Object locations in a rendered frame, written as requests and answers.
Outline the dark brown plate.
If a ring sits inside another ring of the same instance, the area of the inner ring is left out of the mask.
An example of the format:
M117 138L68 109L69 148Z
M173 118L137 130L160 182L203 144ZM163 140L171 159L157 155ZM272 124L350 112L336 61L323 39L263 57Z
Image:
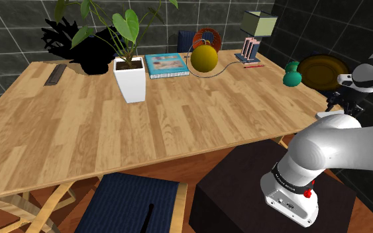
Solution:
M341 85L337 82L340 74L350 73L349 67L340 59L326 54L316 54L303 59L297 72L302 83L318 91L335 91Z

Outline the teal dumbbell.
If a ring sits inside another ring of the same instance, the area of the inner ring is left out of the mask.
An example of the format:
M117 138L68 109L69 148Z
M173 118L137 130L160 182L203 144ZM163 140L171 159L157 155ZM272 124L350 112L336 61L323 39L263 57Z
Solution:
M302 76L297 71L299 62L290 62L285 66L286 74L283 77L283 84L288 87L295 87L301 83Z

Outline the table lamp with green shade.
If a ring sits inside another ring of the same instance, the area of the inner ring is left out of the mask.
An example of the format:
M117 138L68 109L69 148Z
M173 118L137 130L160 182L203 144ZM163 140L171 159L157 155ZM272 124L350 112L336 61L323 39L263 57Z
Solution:
M242 50L236 53L236 58L242 63L258 63L256 58L260 47L261 38L269 37L276 24L278 17L264 11L245 11L240 30L245 32L248 37L245 38Z

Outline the dark robot stand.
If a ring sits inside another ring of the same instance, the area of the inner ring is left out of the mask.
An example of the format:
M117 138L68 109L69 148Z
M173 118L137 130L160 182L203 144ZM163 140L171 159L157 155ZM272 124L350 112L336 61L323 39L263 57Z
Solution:
M326 173L315 180L319 213L310 227L266 204L260 179L286 151L272 140L233 149L196 185L189 218L195 233L347 233L356 193Z

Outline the wooden table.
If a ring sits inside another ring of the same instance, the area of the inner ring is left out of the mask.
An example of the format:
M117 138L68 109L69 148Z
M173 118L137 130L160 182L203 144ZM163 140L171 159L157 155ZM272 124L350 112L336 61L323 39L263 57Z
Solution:
M76 200L52 220L72 233L99 183L128 171L194 188L234 146L298 132L325 110L324 96L286 87L267 58L258 68L220 52L210 78L147 79L146 99L128 104L112 72L85 75L70 64L45 84L56 62L33 62L0 97L0 230L23 233L55 188Z

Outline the teal book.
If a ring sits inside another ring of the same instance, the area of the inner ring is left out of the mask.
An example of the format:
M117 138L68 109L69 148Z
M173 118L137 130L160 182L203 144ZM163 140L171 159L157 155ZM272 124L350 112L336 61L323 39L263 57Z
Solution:
M150 79L189 75L189 70L178 53L144 56Z

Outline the green plant in white pot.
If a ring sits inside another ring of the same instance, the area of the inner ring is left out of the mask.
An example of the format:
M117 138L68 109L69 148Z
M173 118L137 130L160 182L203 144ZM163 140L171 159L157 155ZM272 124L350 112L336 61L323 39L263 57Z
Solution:
M132 9L125 10L123 15L115 13L112 17L108 17L105 11L93 0L83 0L81 3L77 2L76 4L80 6L80 15L83 19L92 12L106 29L113 26L123 37L127 47L124 50L117 50L117 55L112 60L113 73L127 103L144 101L146 98L144 61L142 58L134 56L138 43L144 36L139 33L140 24L143 20L139 19ZM64 11L68 5L71 5L68 0L57 0L54 10L56 23L64 19ZM78 32L72 38L72 47L76 47L87 37L93 35L95 35L93 29L88 26L78 28Z

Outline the black branched ornament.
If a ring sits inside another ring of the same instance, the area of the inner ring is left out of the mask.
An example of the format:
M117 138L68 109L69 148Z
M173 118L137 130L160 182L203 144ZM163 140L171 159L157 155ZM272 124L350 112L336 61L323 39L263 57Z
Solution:
M46 23L52 28L42 29L45 48L51 54L69 60L71 63L80 64L88 75L107 73L110 62L117 55L117 50L124 50L127 47L123 37L115 27L111 26L87 37L73 48L72 38L78 32L76 23L70 24L66 19L62 19L60 23L47 19Z

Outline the dark flat remote control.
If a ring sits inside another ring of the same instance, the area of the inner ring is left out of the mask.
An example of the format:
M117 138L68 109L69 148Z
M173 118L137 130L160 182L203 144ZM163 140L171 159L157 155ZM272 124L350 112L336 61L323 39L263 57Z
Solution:
M50 74L49 78L46 80L44 86L56 85L59 82L66 67L66 64L58 64Z

